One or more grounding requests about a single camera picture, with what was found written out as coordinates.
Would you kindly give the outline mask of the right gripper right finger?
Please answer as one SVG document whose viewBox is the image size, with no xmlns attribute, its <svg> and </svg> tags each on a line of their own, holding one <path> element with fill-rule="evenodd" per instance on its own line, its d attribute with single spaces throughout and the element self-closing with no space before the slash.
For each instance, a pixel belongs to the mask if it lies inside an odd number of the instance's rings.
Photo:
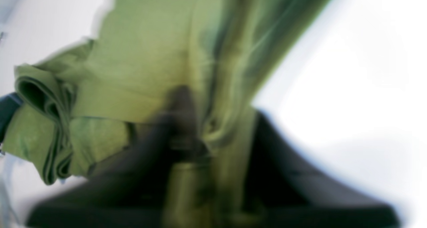
<svg viewBox="0 0 427 228">
<path fill-rule="evenodd" d="M 298 154 L 257 113 L 245 181 L 246 206 L 259 206 L 261 228 L 399 228 L 388 203 L 332 178 Z"/>
</svg>

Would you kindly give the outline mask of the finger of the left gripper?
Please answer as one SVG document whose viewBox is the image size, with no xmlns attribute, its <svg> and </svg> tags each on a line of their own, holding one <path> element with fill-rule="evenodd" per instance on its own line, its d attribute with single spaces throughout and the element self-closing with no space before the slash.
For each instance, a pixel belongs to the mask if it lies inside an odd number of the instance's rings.
<svg viewBox="0 0 427 228">
<path fill-rule="evenodd" d="M 4 140 L 7 127 L 12 120 L 13 115 L 23 101 L 17 93 L 9 93 L 0 97 L 0 141 Z"/>
</svg>

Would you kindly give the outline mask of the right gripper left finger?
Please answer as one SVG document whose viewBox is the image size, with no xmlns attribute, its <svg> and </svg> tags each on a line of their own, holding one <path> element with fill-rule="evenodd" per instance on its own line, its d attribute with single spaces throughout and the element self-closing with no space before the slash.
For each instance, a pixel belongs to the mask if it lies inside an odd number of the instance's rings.
<svg viewBox="0 0 427 228">
<path fill-rule="evenodd" d="M 104 171 L 44 200 L 30 213 L 31 228 L 160 228 L 175 164 L 197 164 L 205 149 L 196 130 L 190 89 L 175 89 L 131 148 Z"/>
</svg>

